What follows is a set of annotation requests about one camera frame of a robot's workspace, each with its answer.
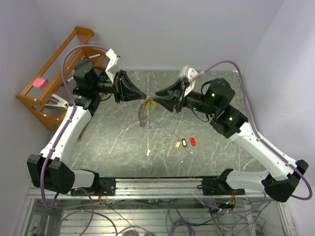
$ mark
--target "red object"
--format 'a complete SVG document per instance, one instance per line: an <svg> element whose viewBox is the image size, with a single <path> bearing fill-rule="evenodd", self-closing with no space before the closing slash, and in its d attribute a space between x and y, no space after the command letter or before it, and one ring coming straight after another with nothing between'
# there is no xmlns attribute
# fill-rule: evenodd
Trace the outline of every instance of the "red object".
<svg viewBox="0 0 315 236"><path fill-rule="evenodd" d="M195 138L191 137L191 138L190 138L190 142L191 142L191 145L196 146L196 140L195 140Z"/></svg>

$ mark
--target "pink sponge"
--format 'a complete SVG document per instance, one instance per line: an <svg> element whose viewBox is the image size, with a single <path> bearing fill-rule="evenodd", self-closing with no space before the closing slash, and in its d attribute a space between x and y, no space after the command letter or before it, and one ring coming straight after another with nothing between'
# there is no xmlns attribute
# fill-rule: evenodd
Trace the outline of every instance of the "pink sponge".
<svg viewBox="0 0 315 236"><path fill-rule="evenodd" d="M45 87L45 85L48 83L48 80L43 79L43 78L36 78L33 82L33 86L42 89Z"/></svg>

